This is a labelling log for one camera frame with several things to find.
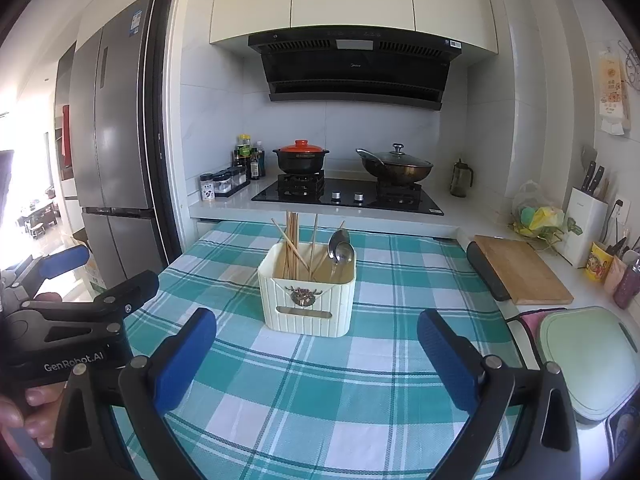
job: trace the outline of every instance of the wire rack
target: wire rack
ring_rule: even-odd
[[[638,53],[630,46],[626,46],[622,41],[619,41],[618,44],[626,54],[626,81],[633,89],[640,91],[640,58]]]

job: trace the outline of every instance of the metal spoon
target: metal spoon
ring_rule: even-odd
[[[355,252],[353,250],[353,246],[350,243],[340,242],[336,245],[334,254],[335,257],[333,258],[335,263],[333,268],[331,269],[331,282],[333,282],[334,280],[336,269],[340,267],[340,270],[342,270],[342,266],[352,262],[354,254]]]
[[[329,239],[329,243],[326,247],[326,252],[330,259],[335,261],[335,248],[340,242],[350,243],[351,239],[347,229],[338,229]]]

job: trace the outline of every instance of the yellow cup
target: yellow cup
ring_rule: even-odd
[[[606,247],[599,242],[594,242],[584,272],[590,280],[601,282],[607,277],[612,261],[613,256],[606,253]]]

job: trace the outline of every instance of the gray refrigerator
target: gray refrigerator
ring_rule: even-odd
[[[137,0],[74,56],[71,155],[82,219],[100,274],[112,287],[168,263],[154,208],[145,133],[144,70],[153,0]]]

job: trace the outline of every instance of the green and white checkered tablecloth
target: green and white checkered tablecloth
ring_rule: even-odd
[[[332,231],[320,229],[318,241]],[[351,232],[358,281],[348,334],[274,332],[255,269],[278,238],[270,224],[220,222],[127,319],[134,354],[150,355],[196,308],[216,314],[216,341],[166,416],[170,427],[212,480],[427,478],[467,416],[417,341],[418,314],[436,308],[482,354],[520,365],[484,283],[455,241]],[[311,229],[300,238],[310,241]],[[154,478],[124,410],[116,416],[140,475]],[[503,421],[478,478],[491,476],[512,423]]]

